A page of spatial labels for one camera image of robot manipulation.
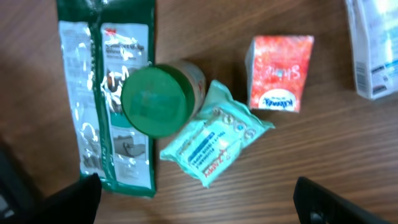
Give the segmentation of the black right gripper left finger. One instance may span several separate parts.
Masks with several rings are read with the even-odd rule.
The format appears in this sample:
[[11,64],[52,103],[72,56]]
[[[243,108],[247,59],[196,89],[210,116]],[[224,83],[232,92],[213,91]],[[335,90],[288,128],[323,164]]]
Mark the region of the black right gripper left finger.
[[93,224],[101,200],[98,174],[89,175],[2,224]]

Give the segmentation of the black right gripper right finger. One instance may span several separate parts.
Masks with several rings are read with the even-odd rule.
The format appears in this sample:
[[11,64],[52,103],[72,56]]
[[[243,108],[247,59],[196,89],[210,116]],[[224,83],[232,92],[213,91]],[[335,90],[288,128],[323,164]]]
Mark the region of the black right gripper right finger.
[[301,224],[388,224],[316,182],[299,177],[294,205]]

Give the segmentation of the mint wet wipes pack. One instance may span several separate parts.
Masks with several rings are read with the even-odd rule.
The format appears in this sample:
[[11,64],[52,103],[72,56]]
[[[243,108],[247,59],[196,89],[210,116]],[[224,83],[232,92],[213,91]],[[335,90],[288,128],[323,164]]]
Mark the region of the mint wet wipes pack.
[[243,149],[273,128],[234,100],[224,84],[213,80],[201,110],[161,150],[160,159],[175,162],[208,188]]

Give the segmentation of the green 3M package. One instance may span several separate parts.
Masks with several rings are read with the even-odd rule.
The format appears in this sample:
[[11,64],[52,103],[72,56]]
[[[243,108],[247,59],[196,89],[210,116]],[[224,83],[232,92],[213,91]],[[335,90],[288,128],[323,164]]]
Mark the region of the green 3M package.
[[124,82],[154,61],[155,2],[57,0],[58,33],[80,175],[104,189],[154,197],[153,140],[127,120]]

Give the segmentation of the white blue pouch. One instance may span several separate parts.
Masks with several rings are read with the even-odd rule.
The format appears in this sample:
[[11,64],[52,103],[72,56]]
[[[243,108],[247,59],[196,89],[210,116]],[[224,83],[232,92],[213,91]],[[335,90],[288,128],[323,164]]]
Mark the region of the white blue pouch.
[[397,92],[397,0],[345,0],[356,92],[376,100]]

